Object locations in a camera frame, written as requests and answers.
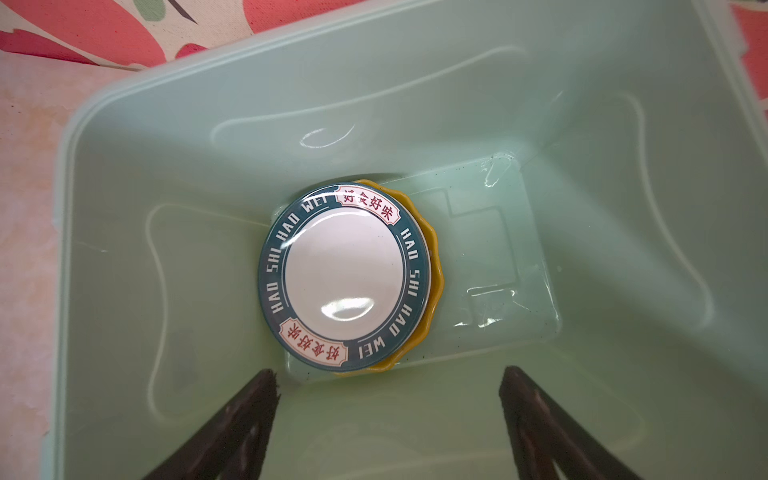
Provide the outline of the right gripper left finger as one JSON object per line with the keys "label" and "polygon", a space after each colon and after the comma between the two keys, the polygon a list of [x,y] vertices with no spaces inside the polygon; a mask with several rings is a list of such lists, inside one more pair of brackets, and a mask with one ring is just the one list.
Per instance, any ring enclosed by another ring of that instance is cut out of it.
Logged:
{"label": "right gripper left finger", "polygon": [[148,479],[258,479],[280,395],[276,373],[259,371]]}

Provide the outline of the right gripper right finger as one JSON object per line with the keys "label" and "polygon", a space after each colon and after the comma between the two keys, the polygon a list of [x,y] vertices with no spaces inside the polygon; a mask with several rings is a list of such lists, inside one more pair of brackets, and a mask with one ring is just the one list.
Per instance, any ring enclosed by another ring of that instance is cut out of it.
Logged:
{"label": "right gripper right finger", "polygon": [[639,477],[521,368],[505,368],[499,397],[520,479]]}

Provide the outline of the mint green plastic bin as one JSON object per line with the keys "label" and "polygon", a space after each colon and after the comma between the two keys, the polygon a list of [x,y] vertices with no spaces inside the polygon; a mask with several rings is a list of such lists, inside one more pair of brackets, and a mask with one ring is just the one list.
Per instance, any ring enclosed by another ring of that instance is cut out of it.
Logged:
{"label": "mint green plastic bin", "polygon": [[767,122],[725,1],[371,1],[140,73],[58,154],[46,479],[259,371],[264,479],[513,479],[522,369],[631,475],[767,475]]}

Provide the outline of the green rim plate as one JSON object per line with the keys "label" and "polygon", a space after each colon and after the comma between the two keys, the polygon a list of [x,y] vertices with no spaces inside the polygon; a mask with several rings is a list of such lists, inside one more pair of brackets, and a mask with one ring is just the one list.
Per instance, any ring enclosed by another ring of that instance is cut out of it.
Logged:
{"label": "green rim plate", "polygon": [[424,314],[430,255],[419,225],[387,194],[328,184],[273,222],[257,269],[265,321],[282,347],[320,370],[375,365]]}

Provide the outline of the yellow polka dot plate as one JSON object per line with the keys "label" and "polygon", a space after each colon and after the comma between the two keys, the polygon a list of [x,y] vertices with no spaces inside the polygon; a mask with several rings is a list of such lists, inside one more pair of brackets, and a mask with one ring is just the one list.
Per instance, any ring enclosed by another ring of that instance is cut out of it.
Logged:
{"label": "yellow polka dot plate", "polygon": [[364,188],[369,190],[387,194],[399,202],[411,214],[411,216],[414,218],[414,221],[420,227],[430,255],[431,272],[431,285],[425,311],[419,321],[419,324],[416,326],[409,339],[392,355],[376,363],[375,365],[357,371],[336,373],[337,377],[346,378],[364,375],[367,373],[383,373],[389,371],[428,337],[437,306],[444,292],[445,277],[440,259],[438,234],[434,227],[419,212],[413,200],[408,195],[401,191],[387,188],[369,179],[359,179],[352,182],[344,182],[343,185],[362,185]]}

